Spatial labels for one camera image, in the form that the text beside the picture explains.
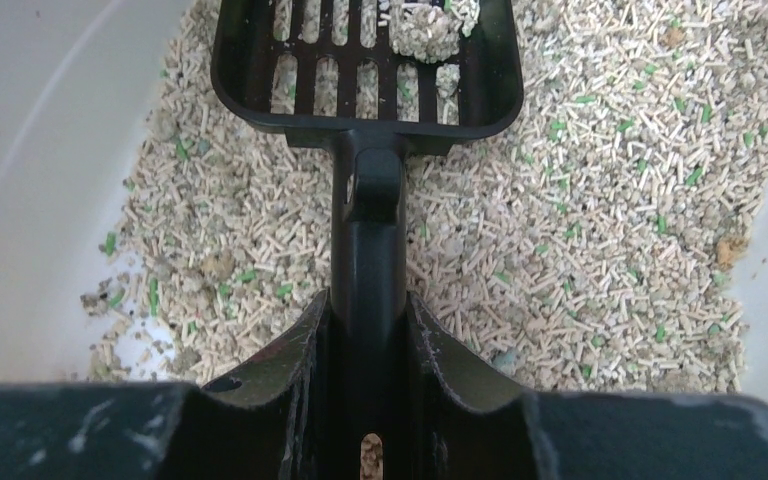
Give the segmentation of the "pink litter box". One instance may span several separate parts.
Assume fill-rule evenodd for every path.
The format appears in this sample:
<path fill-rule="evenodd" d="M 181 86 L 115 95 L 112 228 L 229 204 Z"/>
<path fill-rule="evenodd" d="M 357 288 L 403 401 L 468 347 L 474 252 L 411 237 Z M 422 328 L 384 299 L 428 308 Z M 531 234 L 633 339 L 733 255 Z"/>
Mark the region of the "pink litter box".
<path fill-rule="evenodd" d="M 82 292 L 185 1 L 0 1 L 0 381 L 83 371 Z"/>

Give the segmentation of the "black litter scoop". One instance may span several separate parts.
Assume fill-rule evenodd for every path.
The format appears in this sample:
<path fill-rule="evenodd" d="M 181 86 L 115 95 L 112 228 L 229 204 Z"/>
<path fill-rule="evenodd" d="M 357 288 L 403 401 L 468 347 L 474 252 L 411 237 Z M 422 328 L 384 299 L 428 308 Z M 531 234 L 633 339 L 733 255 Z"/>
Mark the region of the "black litter scoop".
<path fill-rule="evenodd" d="M 446 155 L 500 133 L 523 102 L 512 7 L 484 1 L 459 48 L 459 121 L 437 120 L 436 69 L 418 73 L 418 118 L 397 114 L 405 57 L 386 35 L 360 40 L 362 10 L 349 5 L 344 44 L 302 38 L 291 10 L 279 40 L 276 6 L 225 1 L 211 79 L 222 103 L 292 147 L 333 159 L 331 282 L 283 335 L 207 390 L 234 406 L 226 450 L 206 468 L 217 479 L 355 479 L 361 443 L 383 444 L 387 479 L 524 479 L 523 389 L 446 333 L 406 286 L 405 160 Z"/>

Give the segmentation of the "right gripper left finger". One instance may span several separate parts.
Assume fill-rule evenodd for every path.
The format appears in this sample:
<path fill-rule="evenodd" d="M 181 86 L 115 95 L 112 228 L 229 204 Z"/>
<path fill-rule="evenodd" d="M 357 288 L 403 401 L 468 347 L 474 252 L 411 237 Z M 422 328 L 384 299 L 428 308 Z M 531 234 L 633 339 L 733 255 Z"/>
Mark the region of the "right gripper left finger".
<path fill-rule="evenodd" d="M 204 387 L 0 384 L 0 479 L 322 479 L 317 294 L 299 320 Z"/>

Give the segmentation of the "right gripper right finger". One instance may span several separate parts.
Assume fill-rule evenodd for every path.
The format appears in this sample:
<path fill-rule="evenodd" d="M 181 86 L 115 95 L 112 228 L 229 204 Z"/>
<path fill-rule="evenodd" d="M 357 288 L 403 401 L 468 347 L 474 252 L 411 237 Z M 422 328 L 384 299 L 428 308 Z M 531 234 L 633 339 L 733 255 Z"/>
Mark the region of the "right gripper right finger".
<path fill-rule="evenodd" d="M 768 405 L 525 387 L 408 303 L 418 479 L 768 479 Z"/>

